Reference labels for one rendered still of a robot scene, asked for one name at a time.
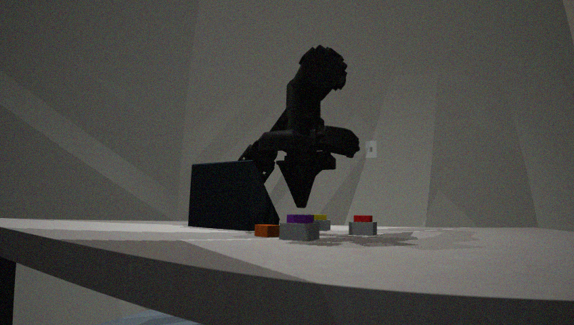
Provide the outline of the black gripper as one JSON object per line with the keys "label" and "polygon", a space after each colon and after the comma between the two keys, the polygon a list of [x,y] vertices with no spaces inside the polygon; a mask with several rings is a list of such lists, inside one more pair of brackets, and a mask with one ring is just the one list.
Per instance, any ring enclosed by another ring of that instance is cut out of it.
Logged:
{"label": "black gripper", "polygon": [[[284,160],[277,160],[284,179],[297,208],[306,208],[313,182],[322,170],[336,169],[336,159],[333,155],[323,157],[324,150],[311,146],[314,137],[309,137],[317,118],[324,125],[321,112],[312,107],[294,107],[286,110],[286,115],[281,115],[281,122],[286,125],[286,130],[264,132],[259,138],[258,152],[271,155],[273,151],[287,153]],[[318,151],[318,152],[317,152]]]}

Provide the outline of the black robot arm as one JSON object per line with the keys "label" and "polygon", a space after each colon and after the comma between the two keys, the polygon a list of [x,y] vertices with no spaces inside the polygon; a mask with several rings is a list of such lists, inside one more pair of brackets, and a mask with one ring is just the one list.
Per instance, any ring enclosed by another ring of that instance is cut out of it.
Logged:
{"label": "black robot arm", "polygon": [[[321,111],[321,101],[332,90],[342,89],[345,85],[347,64],[344,58],[331,47],[324,48],[318,45],[316,49],[309,49],[301,58],[297,74],[286,88],[286,109],[281,115],[286,115],[286,110],[294,107],[312,107]],[[318,144],[324,148],[323,157],[331,156],[331,152],[353,158],[360,150],[359,138],[350,129],[321,125],[317,118],[309,137],[314,137],[314,142],[309,147]],[[319,143],[318,143],[319,141]],[[239,160],[253,160],[261,176],[263,183],[275,169],[278,151],[271,155],[258,152],[259,140],[249,145]],[[245,159],[243,159],[245,157]],[[266,172],[263,174],[263,172]]]}

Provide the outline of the purple button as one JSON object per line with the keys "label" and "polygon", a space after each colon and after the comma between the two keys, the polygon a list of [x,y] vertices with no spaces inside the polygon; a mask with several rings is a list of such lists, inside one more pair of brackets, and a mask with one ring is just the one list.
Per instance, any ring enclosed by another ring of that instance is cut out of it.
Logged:
{"label": "purple button", "polygon": [[313,215],[287,215],[280,223],[279,240],[311,241],[319,239],[320,223],[313,222]]}

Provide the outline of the orange block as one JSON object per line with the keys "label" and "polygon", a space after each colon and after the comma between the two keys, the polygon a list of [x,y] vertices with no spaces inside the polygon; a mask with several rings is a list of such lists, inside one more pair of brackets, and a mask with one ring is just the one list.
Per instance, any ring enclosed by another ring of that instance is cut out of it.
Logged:
{"label": "orange block", "polygon": [[255,225],[255,236],[259,237],[279,237],[280,235],[280,225]]}

